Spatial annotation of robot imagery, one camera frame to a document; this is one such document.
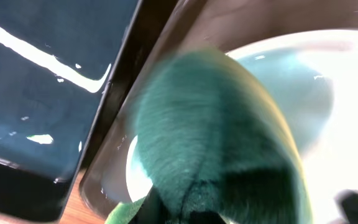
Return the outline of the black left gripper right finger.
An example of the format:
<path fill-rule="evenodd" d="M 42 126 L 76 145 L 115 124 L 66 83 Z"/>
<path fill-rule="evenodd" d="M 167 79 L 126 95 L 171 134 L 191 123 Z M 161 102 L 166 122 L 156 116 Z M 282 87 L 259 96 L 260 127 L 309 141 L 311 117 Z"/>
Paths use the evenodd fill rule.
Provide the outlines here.
<path fill-rule="evenodd" d="M 214 212 L 192 212 L 189 224 L 226 224 L 223 218 Z"/>

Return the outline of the white plate stained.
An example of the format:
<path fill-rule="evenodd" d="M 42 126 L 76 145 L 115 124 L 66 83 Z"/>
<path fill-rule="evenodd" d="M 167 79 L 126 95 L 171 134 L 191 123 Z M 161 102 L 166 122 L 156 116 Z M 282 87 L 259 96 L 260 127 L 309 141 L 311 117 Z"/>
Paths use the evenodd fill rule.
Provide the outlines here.
<path fill-rule="evenodd" d="M 358 30 L 283 35 L 224 54 L 258 79 L 285 118 L 300 156 L 312 223 L 347 223 L 336 199 L 343 191 L 358 191 Z M 126 182 L 134 202 L 148 194 L 152 181 L 132 133 Z"/>

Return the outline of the green yellow sponge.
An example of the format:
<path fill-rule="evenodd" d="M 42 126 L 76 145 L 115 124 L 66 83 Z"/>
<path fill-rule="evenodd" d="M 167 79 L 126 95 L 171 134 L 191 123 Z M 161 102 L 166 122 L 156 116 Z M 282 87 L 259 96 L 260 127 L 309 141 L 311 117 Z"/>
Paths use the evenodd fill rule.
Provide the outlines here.
<path fill-rule="evenodd" d="M 181 223 L 192 212 L 226 223 L 313 222 L 285 118 L 258 79 L 224 53 L 198 49 L 159 61 L 130 124 L 152 187 L 182 193 Z M 119 203 L 107 222 L 129 223 L 146 196 Z"/>

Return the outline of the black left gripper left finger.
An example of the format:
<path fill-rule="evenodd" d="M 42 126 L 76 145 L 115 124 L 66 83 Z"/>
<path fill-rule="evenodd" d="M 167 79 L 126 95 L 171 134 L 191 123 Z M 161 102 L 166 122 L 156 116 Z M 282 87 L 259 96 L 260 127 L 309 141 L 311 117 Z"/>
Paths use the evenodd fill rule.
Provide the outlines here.
<path fill-rule="evenodd" d="M 129 224 L 181 223 L 182 193 L 152 187 Z"/>

